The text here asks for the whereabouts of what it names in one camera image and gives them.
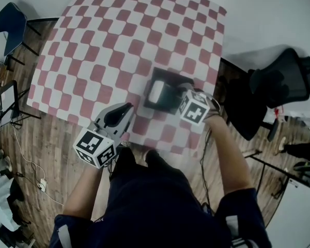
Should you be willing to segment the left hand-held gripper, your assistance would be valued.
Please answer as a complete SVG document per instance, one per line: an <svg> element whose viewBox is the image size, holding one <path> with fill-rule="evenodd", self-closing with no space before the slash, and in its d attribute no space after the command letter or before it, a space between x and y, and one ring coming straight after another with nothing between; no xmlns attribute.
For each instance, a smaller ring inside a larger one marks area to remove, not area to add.
<svg viewBox="0 0 310 248"><path fill-rule="evenodd" d="M117 156L121 137L127 131L134 113L130 103L117 103L103 109L88 128L82 128L73 149L84 162L102 168Z"/></svg>

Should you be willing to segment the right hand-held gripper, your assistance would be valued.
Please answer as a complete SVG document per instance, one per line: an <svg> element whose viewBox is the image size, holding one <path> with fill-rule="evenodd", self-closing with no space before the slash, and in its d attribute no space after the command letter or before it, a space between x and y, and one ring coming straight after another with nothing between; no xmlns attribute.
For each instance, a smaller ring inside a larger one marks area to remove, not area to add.
<svg viewBox="0 0 310 248"><path fill-rule="evenodd" d="M213 96L190 83L179 85L182 90L182 101L179 105L179 117L192 125L199 126L210 111Z"/></svg>

